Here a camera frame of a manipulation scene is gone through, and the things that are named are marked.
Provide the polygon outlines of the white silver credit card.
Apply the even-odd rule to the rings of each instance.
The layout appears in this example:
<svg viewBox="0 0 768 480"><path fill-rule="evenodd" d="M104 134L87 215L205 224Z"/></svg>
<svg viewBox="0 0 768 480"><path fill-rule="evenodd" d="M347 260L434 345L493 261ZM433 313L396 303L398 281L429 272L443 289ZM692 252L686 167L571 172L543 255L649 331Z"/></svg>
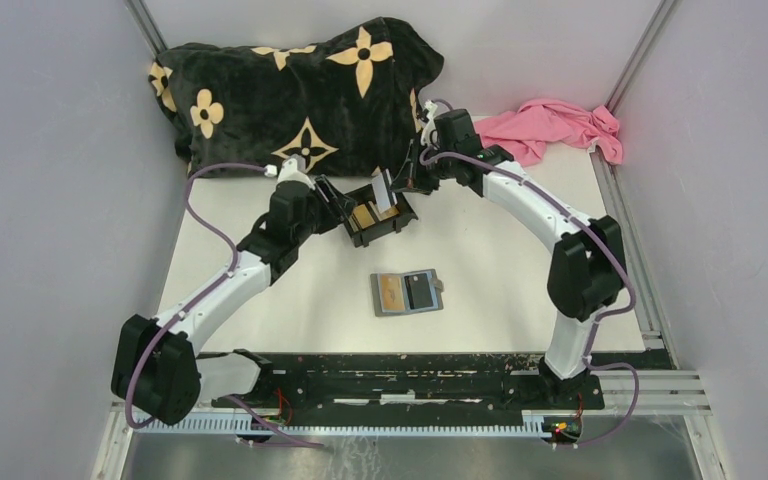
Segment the white silver credit card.
<svg viewBox="0 0 768 480"><path fill-rule="evenodd" d="M397 205L397 197L392 189L392 177L385 169L378 172L371 181L375 204L379 211L389 210Z"/></svg>

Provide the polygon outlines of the stack of cards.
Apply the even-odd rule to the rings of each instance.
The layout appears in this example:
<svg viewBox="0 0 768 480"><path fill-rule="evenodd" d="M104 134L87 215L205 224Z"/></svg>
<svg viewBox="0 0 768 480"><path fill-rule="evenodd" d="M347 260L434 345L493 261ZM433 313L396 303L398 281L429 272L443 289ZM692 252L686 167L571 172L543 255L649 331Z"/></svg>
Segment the stack of cards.
<svg viewBox="0 0 768 480"><path fill-rule="evenodd" d="M349 220L355 230L361 231L398 215L399 210L396 206L379 211L375 203L367 202L355 207Z"/></svg>

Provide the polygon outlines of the black plastic card box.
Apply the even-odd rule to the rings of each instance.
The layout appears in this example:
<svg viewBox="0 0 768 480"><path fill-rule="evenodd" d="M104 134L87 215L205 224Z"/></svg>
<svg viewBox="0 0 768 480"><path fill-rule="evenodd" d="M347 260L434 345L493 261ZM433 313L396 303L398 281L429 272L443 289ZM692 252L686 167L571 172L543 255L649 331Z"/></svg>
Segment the black plastic card box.
<svg viewBox="0 0 768 480"><path fill-rule="evenodd" d="M400 233L410 222L419 219L402 193L396 193L396 203L389 209L379 207L371 185L347 193L355 202L345 230L356 248L368 247L373 241L389 234Z"/></svg>

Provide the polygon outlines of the black credit card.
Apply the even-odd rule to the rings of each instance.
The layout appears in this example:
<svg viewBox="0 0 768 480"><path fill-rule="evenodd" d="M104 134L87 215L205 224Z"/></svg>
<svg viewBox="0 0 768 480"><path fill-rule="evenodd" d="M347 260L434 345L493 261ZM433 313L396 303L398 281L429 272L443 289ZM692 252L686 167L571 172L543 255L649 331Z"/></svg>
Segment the black credit card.
<svg viewBox="0 0 768 480"><path fill-rule="evenodd" d="M436 306L436 293L428 272L408 274L404 280L410 311L427 310Z"/></svg>

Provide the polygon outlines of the orange credit card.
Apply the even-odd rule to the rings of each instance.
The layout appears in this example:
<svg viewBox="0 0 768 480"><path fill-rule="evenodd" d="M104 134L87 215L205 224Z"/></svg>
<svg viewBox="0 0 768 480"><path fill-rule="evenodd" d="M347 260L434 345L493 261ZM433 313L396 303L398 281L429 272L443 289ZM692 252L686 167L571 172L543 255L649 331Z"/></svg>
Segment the orange credit card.
<svg viewBox="0 0 768 480"><path fill-rule="evenodd" d="M378 277L381 309L387 313L405 310L402 278L398 275L384 274Z"/></svg>

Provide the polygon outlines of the grey leather card holder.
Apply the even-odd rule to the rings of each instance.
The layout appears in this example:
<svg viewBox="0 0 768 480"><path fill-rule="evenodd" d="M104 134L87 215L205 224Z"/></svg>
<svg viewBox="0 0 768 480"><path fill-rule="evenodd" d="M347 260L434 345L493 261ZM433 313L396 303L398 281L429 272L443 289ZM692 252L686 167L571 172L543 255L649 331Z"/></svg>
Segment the grey leather card holder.
<svg viewBox="0 0 768 480"><path fill-rule="evenodd" d="M369 275L376 317L397 317L444 308L443 282L435 269Z"/></svg>

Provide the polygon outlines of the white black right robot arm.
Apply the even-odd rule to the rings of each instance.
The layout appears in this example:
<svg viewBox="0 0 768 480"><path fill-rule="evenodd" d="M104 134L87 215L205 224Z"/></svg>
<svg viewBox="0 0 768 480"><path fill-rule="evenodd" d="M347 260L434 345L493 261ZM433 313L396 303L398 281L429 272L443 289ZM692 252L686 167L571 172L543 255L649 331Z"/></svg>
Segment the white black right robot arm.
<svg viewBox="0 0 768 480"><path fill-rule="evenodd" d="M420 110L419 132L393 180L398 192L429 195L454 180L501 207L550 254L548 296L556 309L549 347L538 363L537 392L562 408L584 388L601 321L619 314L621 291L633 290L622 231L609 215L588 216L539 185L505 148L485 146L465 109Z"/></svg>

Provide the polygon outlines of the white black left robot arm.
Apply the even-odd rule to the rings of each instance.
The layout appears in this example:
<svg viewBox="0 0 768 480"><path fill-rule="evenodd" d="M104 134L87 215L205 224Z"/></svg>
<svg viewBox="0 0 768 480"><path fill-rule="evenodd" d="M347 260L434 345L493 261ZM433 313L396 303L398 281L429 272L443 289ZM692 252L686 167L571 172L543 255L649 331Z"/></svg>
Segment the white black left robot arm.
<svg viewBox="0 0 768 480"><path fill-rule="evenodd" d="M275 382L263 373L265 360L242 349L203 349L221 325L298 260L310 236L342 225L355 206L323 176L278 182L268 210L201 291L152 318L135 314L123 324L112 393L128 409L166 425L183 420L197 404L226 395L238 394L254 407L267 404Z"/></svg>

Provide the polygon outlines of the black floral plush blanket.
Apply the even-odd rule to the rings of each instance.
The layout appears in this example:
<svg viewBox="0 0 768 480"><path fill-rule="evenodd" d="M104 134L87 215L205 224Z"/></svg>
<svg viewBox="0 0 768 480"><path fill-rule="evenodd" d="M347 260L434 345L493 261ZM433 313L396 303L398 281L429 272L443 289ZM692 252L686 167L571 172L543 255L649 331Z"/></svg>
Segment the black floral plush blanket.
<svg viewBox="0 0 768 480"><path fill-rule="evenodd" d="M370 177L401 166L443 67L409 23L378 17L296 48L186 43L147 80L190 173L252 176L296 155L312 175Z"/></svg>

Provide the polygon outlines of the pink cloth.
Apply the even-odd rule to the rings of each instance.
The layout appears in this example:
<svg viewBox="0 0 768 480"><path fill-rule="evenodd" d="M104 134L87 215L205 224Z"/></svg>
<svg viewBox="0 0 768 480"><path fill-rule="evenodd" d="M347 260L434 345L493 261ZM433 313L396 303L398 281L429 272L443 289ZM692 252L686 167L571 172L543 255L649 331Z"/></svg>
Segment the pink cloth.
<svg viewBox="0 0 768 480"><path fill-rule="evenodd" d="M604 105L592 110L557 99L532 99L518 109L481 119L475 130L486 147L499 145L524 167L539 164L550 144L602 152L611 165L625 160L620 121Z"/></svg>

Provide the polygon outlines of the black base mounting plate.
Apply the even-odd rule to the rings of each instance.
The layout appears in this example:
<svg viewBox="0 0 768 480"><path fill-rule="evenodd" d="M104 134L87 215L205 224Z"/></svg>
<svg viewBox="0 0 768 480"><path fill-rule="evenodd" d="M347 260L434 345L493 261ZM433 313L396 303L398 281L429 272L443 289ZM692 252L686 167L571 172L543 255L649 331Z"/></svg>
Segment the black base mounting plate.
<svg viewBox="0 0 768 480"><path fill-rule="evenodd" d="M607 372L552 387L537 353L261 353L241 400L292 427L514 427L531 412L603 413Z"/></svg>

